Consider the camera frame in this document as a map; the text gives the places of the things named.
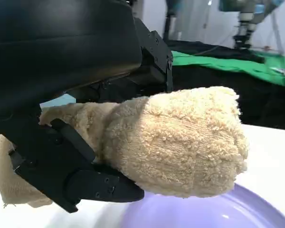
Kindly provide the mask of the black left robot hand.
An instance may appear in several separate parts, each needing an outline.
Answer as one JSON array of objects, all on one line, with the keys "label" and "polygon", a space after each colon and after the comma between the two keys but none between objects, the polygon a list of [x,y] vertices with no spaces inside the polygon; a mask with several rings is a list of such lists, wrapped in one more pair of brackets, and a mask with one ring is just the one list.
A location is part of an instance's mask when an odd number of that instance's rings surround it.
[{"label": "black left robot hand", "polygon": [[8,204],[46,198],[65,211],[81,200],[134,202],[144,191],[95,164],[95,152],[40,104],[129,76],[170,92],[172,53],[125,0],[0,0],[0,192]]}]

